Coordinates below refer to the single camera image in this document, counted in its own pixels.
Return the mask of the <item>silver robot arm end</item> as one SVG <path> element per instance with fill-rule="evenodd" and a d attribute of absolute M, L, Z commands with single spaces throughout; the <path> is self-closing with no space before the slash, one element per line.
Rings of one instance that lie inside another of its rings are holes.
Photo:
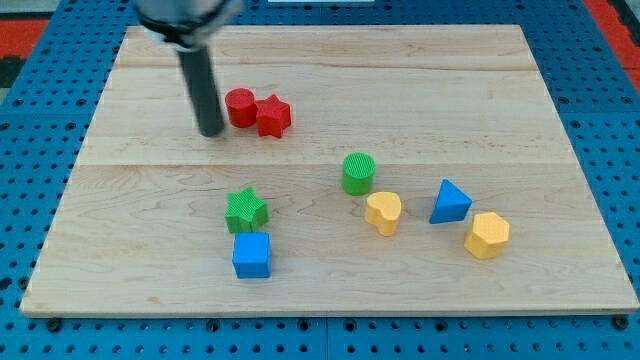
<path fill-rule="evenodd" d="M 204 47 L 245 7 L 243 0 L 135 0 L 134 10 L 151 38 L 182 52 Z"/>

